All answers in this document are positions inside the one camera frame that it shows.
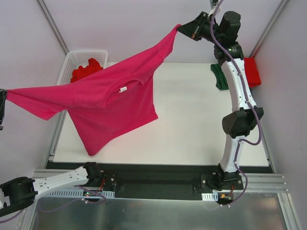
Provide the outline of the pink t shirt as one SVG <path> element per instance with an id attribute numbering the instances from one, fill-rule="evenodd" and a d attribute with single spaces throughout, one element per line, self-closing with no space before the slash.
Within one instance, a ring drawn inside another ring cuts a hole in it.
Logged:
<path id="1" fill-rule="evenodd" d="M 67 111 L 89 156 L 111 140 L 158 118 L 154 73 L 173 50 L 172 29 L 153 47 L 73 83 L 7 91 L 6 99 L 49 120 Z"/>

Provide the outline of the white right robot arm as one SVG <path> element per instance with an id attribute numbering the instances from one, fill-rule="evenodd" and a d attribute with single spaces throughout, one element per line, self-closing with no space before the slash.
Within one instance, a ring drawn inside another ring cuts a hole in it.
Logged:
<path id="1" fill-rule="evenodd" d="M 232 112 L 222 119 L 226 143 L 221 162 L 206 185 L 221 191 L 240 180 L 239 159 L 246 137 L 259 127 L 264 111 L 257 107 L 246 78 L 244 55 L 237 42 L 241 16 L 227 11 L 217 24 L 212 15 L 201 12 L 193 21 L 180 26 L 177 31 L 199 41 L 214 43 L 214 56 L 227 80 L 232 101 Z"/>

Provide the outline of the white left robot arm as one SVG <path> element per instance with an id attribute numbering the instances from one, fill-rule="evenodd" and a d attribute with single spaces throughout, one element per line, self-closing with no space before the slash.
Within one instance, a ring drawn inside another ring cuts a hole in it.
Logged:
<path id="1" fill-rule="evenodd" d="M 3 129 L 2 122 L 5 113 L 5 102 L 9 100 L 10 93 L 7 90 L 0 90 L 0 129 Z M 18 104 L 24 110 L 35 116 L 49 120 L 55 114 L 67 110 L 67 106 L 42 100 L 30 100 L 30 104 Z M 18 177 L 0 185 L 0 217 L 21 211 L 31 206 L 35 200 L 49 194 L 57 189 L 67 186 L 81 186 L 82 184 L 97 186 L 101 183 L 102 174 L 96 162 L 87 162 L 83 166 L 56 176 L 33 179 L 28 177 Z M 4 202 L 8 197 L 10 204 Z"/>

